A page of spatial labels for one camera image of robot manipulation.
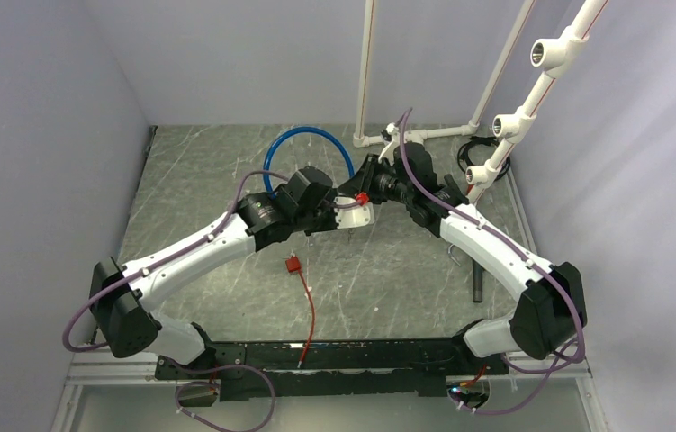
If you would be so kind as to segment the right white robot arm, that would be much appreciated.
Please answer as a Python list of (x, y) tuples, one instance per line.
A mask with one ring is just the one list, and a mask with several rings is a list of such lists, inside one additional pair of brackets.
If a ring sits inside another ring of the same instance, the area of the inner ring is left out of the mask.
[(395, 150), (392, 161), (367, 155), (338, 190), (372, 204), (403, 204), (415, 223), (465, 252), (516, 301), (508, 314), (463, 329), (463, 342), (451, 352), (460, 372), (472, 374), (487, 356), (514, 351), (542, 360), (586, 326), (580, 271), (569, 262), (556, 265), (532, 253), (497, 229), (470, 204), (452, 176), (437, 176), (422, 145), (405, 144)]

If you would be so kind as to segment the blue cable lock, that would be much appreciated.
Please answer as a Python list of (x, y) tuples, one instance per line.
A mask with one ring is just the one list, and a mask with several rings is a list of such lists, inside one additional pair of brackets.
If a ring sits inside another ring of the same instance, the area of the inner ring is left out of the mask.
[(299, 168), (316, 167), (340, 185), (356, 173), (349, 148), (336, 125), (291, 126), (267, 146), (262, 168), (290, 175)]

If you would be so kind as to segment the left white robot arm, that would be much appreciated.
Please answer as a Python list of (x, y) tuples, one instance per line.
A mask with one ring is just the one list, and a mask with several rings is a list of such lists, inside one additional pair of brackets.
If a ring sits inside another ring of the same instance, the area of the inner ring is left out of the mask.
[(336, 230), (340, 213), (359, 204), (307, 166), (272, 192), (245, 193), (240, 185), (217, 220), (169, 247), (124, 265), (114, 259), (97, 264), (89, 310), (105, 345), (116, 358), (151, 352), (178, 362), (193, 378), (204, 377), (215, 362), (210, 338), (197, 324), (159, 314), (159, 306), (212, 270), (294, 233)]

